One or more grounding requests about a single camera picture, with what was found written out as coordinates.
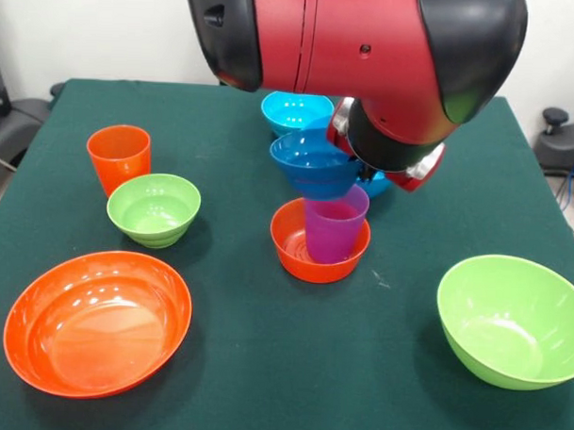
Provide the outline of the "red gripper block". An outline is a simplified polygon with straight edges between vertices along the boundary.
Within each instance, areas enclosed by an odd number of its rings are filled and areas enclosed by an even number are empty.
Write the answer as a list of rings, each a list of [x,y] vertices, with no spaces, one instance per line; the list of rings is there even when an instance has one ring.
[[[360,100],[344,97],[336,104],[326,139],[362,163],[360,181],[371,181],[381,173],[403,190],[419,189],[436,172],[446,155],[442,142],[410,144],[381,131],[368,117]]]

